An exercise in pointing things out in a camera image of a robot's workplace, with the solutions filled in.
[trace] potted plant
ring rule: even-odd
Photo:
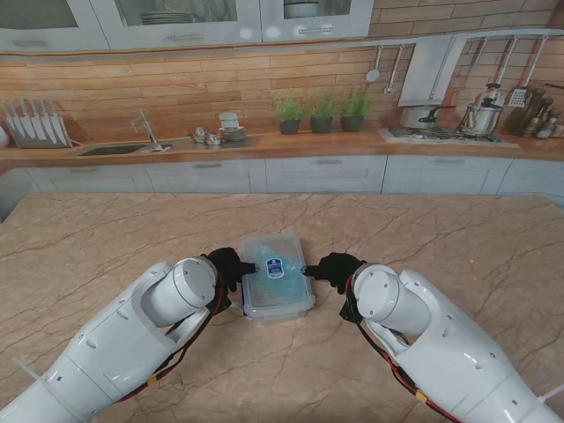
[[[317,101],[310,106],[312,132],[316,134],[326,134],[329,132],[336,110],[337,99],[335,94],[320,92]]]
[[[304,106],[300,100],[296,99],[292,91],[289,91],[285,97],[274,99],[274,114],[278,118],[278,126],[282,135],[297,134],[300,130]]]
[[[358,132],[364,116],[370,109],[366,92],[355,90],[341,105],[341,128],[345,132]]]

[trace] wooden backsplash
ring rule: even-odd
[[[372,37],[415,36],[483,28],[549,26],[559,19],[556,0],[377,0]],[[469,42],[449,88],[449,101],[461,109],[499,69],[508,40],[491,40],[478,66],[470,63],[478,46]],[[399,63],[397,91],[382,90],[390,78],[397,48],[382,52],[381,75],[365,85],[374,66],[375,48],[293,51],[133,61],[69,63],[3,63],[0,100],[54,99],[63,110],[71,135],[83,142],[145,139],[130,121],[143,108],[159,137],[182,137],[196,126],[215,130],[218,113],[234,111],[250,132],[273,130],[272,98],[292,89],[300,96],[320,90],[348,94],[366,86],[372,98],[367,126],[397,123],[397,100],[412,55],[406,46]],[[535,40],[520,40],[503,82],[519,84],[535,49]],[[533,84],[564,80],[564,41],[550,40],[535,70]],[[459,116],[454,112],[451,122]]]

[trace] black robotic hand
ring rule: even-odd
[[[216,249],[210,254],[202,254],[202,256],[213,263],[221,274],[223,282],[232,293],[237,291],[237,283],[241,283],[243,276],[256,272],[256,265],[242,262],[237,252],[231,247]]]
[[[353,291],[346,289],[346,281],[366,262],[346,253],[331,253],[322,258],[317,266],[306,266],[303,274],[313,276],[315,280],[329,280],[338,293],[346,293],[345,305],[339,315],[346,321],[360,324],[362,316],[356,307]]]
[[[202,254],[202,256],[215,266],[219,274],[219,281],[215,285],[215,297],[207,305],[207,308],[216,315],[231,306],[231,301],[227,298],[229,294],[227,289],[232,293],[237,291],[237,283],[241,283],[243,276],[255,273],[256,265],[242,262],[237,252],[231,247],[215,249],[210,254]]]
[[[331,253],[322,258],[317,266],[306,266],[303,274],[315,280],[329,280],[338,293],[345,293],[346,281],[364,263],[350,254]]]

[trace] gas stove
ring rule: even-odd
[[[476,136],[438,127],[430,129],[392,127],[380,130],[380,134],[388,143],[481,145],[520,148],[519,145],[505,141],[495,135]]]

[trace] knife rack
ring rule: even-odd
[[[11,137],[19,148],[71,148],[80,145],[69,138],[63,118],[52,100],[19,99],[3,101],[2,104]]]

